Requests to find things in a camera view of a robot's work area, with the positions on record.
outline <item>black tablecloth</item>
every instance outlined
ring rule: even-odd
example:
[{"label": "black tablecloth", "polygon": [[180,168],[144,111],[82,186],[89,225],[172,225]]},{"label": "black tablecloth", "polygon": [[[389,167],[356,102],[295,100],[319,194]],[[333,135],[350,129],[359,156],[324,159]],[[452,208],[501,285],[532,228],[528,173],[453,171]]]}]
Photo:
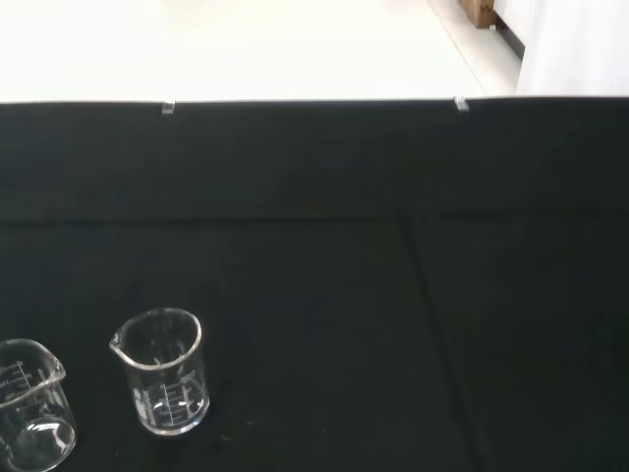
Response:
[{"label": "black tablecloth", "polygon": [[[625,100],[0,107],[0,337],[64,364],[63,470],[626,470]],[[107,343],[200,317],[212,410]]]},{"label": "black tablecloth", "polygon": [[[471,470],[386,221],[13,229],[0,247],[3,336],[68,372],[64,470]],[[215,404],[179,441],[143,429],[107,346],[156,306],[206,329]]]}]

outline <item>glass beaker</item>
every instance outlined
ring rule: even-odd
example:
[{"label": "glass beaker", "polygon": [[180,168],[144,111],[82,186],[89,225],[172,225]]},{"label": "glass beaker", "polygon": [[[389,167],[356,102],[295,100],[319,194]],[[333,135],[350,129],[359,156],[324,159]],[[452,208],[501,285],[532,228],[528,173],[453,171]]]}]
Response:
[{"label": "glass beaker", "polygon": [[158,308],[128,320],[109,347],[124,362],[141,423],[160,436],[186,433],[209,407],[200,349],[200,322],[178,308]]},{"label": "glass beaker", "polygon": [[0,342],[0,445],[8,470],[44,472],[72,451],[77,427],[60,384],[65,377],[38,342]]}]

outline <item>clip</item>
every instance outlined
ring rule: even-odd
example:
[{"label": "clip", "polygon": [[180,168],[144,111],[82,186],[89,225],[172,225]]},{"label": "clip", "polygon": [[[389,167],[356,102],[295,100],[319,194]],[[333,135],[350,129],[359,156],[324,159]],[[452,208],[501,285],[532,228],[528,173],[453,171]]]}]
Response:
[{"label": "clip", "polygon": [[175,101],[164,101],[164,104],[161,105],[161,114],[172,115],[173,113],[175,113]]},{"label": "clip", "polygon": [[465,99],[465,96],[455,96],[454,104],[459,111],[470,111],[470,105],[468,105],[468,101]]}]

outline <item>white curtain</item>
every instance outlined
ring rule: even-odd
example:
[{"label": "white curtain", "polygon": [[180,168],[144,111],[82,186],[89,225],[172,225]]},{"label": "white curtain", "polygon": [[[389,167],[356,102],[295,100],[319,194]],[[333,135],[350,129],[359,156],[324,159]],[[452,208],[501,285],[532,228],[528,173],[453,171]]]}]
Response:
[{"label": "white curtain", "polygon": [[518,93],[629,95],[629,0],[537,0]]}]

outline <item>beaker spout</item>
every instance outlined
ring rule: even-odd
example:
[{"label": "beaker spout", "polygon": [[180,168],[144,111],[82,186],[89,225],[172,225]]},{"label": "beaker spout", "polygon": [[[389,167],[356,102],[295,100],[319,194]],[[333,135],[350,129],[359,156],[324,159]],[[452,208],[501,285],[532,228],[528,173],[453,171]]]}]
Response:
[{"label": "beaker spout", "polygon": [[118,357],[120,357],[124,361],[126,360],[127,355],[124,352],[124,336],[121,331],[122,329],[117,330],[114,336],[111,338],[111,340],[109,341],[109,349],[111,349]]}]

